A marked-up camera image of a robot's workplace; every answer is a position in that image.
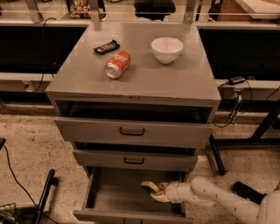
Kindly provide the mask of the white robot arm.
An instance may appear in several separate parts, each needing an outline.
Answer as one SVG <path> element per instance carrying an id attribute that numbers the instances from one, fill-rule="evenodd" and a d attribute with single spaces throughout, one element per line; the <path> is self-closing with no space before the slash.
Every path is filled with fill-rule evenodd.
<path id="1" fill-rule="evenodd" d="M 151 197 L 160 202 L 187 201 L 205 207 L 217 203 L 244 224 L 280 224 L 280 190 L 259 193 L 237 181 L 229 192 L 201 176 L 191 182 L 150 182 L 148 186 Z"/>

